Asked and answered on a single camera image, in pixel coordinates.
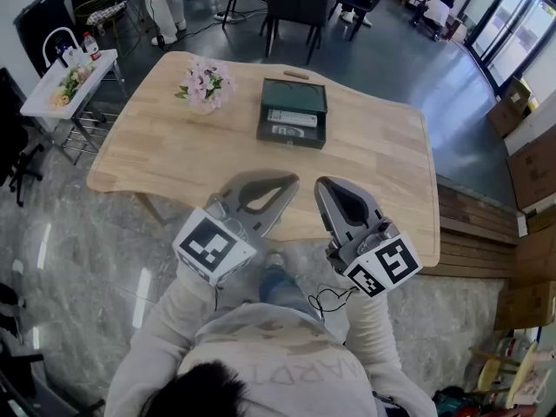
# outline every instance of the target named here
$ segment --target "wooden table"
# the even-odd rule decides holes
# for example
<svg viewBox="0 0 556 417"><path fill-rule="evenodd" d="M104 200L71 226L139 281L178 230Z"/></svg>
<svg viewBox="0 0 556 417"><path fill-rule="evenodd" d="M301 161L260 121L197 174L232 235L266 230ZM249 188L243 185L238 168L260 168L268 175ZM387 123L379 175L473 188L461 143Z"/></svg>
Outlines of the wooden table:
<svg viewBox="0 0 556 417"><path fill-rule="evenodd" d="M400 230L406 230L425 266L439 260L438 194L424 116L407 105L364 95L304 69L228 63L238 90L207 116L174 97L193 55L169 52L150 71L118 117L89 172L101 192L130 191L157 217L145 194L204 206L233 175L285 169L301 179L277 241L329 238L314 200L322 175L348 179L371 193ZM296 80L289 70L324 84L327 143L322 150L255 139L264 77Z"/></svg>

